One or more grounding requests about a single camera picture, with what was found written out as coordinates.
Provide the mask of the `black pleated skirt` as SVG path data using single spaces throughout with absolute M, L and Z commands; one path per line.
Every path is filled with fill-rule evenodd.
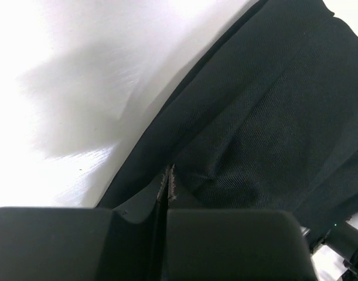
M 168 98 L 99 206 L 170 171 L 204 206 L 358 213 L 358 37 L 322 1 L 260 1 Z

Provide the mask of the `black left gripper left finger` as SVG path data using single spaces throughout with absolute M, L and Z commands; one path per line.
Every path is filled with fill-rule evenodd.
M 160 280 L 169 172 L 114 209 L 0 208 L 0 280 Z

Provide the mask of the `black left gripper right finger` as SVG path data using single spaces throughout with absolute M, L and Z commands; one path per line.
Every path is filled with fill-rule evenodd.
M 202 208 L 166 168 L 168 280 L 315 280 L 301 228 L 285 211 Z

